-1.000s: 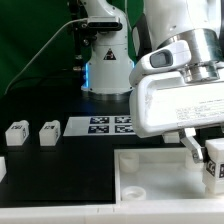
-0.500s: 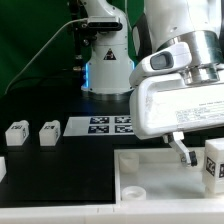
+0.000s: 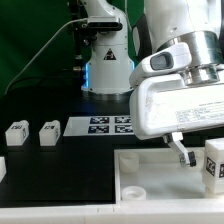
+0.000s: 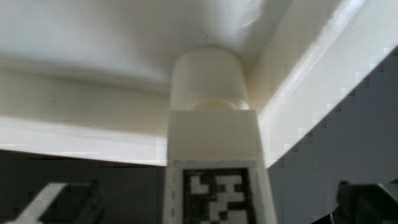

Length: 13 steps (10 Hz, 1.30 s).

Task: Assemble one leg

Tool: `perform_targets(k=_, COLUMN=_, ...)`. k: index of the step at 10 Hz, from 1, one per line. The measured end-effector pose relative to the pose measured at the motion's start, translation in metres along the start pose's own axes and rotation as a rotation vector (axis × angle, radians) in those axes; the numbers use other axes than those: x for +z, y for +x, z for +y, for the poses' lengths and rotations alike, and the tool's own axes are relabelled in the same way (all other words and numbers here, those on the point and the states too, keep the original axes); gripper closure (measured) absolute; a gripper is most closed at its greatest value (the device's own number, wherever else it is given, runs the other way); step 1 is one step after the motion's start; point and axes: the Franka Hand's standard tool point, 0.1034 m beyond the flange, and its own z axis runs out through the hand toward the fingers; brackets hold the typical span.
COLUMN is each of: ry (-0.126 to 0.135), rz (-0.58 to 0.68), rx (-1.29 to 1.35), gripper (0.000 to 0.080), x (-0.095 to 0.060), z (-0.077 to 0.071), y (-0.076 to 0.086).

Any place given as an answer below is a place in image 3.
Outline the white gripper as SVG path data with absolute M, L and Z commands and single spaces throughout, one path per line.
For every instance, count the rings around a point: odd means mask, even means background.
M 163 136 L 182 166 L 195 167 L 195 153 L 181 143 L 182 133 L 224 125 L 224 79 L 186 86 L 179 74 L 148 78 L 131 95 L 130 116 L 139 139 Z

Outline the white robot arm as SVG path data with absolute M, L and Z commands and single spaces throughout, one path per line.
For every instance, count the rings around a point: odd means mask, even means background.
M 83 94 L 127 98 L 135 135 L 163 138 L 194 166 L 183 133 L 224 124 L 224 115 L 196 115 L 206 94 L 224 87 L 224 0 L 139 0 L 144 11 L 134 27 L 107 0 L 80 1 L 87 17 L 79 32 L 91 49 Z

